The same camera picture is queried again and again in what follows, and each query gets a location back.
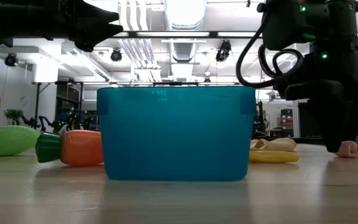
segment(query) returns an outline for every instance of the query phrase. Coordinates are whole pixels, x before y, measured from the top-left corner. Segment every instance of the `ceiling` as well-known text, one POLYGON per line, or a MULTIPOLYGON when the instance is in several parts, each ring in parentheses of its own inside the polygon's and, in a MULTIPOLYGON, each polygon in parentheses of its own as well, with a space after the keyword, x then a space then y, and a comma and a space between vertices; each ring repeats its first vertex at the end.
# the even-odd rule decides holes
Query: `ceiling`
MULTIPOLYGON (((103 9, 112 11, 112 7, 120 4, 116 0, 85 0, 86 2, 98 6, 103 9)), ((253 0, 250 8, 246 7, 246 1, 239 0, 207 0, 206 14, 203 30, 219 30, 219 31, 250 31, 254 32, 259 28, 261 14, 256 11, 259 2, 253 0)), ((146 0, 147 3, 147 26, 150 30, 165 30, 165 19, 162 0, 146 0)), ((127 21, 129 22, 130 9, 127 9, 127 21)), ((161 76, 167 77, 170 74, 170 56, 168 44, 163 44, 161 39, 152 39, 152 47, 157 59, 158 65, 161 67, 161 76)), ((210 72, 212 77, 217 77, 219 82, 233 82, 235 79, 235 66, 237 58, 242 49, 248 43, 248 39, 230 39, 232 52, 226 59, 224 66, 217 65, 215 61, 216 49, 220 46, 222 39, 205 39, 205 43, 198 44, 196 48, 195 63, 192 74, 193 76, 203 77, 205 72, 210 72)), ((70 75, 82 80, 95 80, 93 73, 87 69, 79 61, 73 60, 69 55, 54 50, 54 47, 61 45, 63 40, 47 41, 43 39, 17 39, 15 45, 31 45, 37 46, 48 54, 53 55, 62 64, 72 68, 70 72, 62 72, 60 75, 70 75)), ((262 40, 257 40, 247 54, 242 65, 242 73, 247 77, 260 77, 260 65, 257 60, 257 49, 262 44, 262 40)), ((118 39, 108 39, 97 45, 95 51, 87 57, 92 58, 105 71, 109 72, 112 77, 116 74, 129 76, 131 72, 131 61, 122 50, 122 60, 120 62, 112 62, 109 53, 101 56, 99 52, 111 52, 113 48, 120 47, 118 39)), ((308 53, 307 44, 295 44, 289 48, 297 49, 303 54, 308 53)), ((274 52, 267 52, 267 61, 271 62, 274 52)), ((280 68, 289 69, 293 64, 292 56, 282 55, 278 59, 280 68)))

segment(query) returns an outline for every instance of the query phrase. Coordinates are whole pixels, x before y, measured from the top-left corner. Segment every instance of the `blue plastic bin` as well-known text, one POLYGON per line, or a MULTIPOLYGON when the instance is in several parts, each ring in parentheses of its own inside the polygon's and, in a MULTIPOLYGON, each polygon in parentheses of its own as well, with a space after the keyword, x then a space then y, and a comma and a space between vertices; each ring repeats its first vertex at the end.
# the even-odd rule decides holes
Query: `blue plastic bin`
POLYGON ((106 173, 116 180, 241 180, 254 114, 250 87, 99 89, 106 173))

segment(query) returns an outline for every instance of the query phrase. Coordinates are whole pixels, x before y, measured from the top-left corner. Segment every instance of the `ceiling duct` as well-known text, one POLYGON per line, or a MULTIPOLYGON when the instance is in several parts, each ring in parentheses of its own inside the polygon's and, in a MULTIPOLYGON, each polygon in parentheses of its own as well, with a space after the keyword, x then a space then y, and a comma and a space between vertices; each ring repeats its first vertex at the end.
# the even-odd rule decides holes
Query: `ceiling duct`
MULTIPOLYGON (((206 0, 164 0, 168 30, 201 30, 206 0)), ((196 52, 195 43, 171 43, 170 51, 177 62, 190 62, 196 52)))

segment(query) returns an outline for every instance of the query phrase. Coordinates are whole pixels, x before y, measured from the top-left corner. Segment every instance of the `light wooden table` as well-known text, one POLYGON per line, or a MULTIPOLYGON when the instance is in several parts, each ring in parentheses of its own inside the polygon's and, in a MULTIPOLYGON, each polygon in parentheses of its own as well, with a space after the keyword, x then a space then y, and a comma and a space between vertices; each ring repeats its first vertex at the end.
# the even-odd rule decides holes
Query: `light wooden table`
POLYGON ((0 157, 0 224, 358 223, 358 159, 298 146, 296 164, 251 164, 228 183, 117 182, 103 166, 0 157))

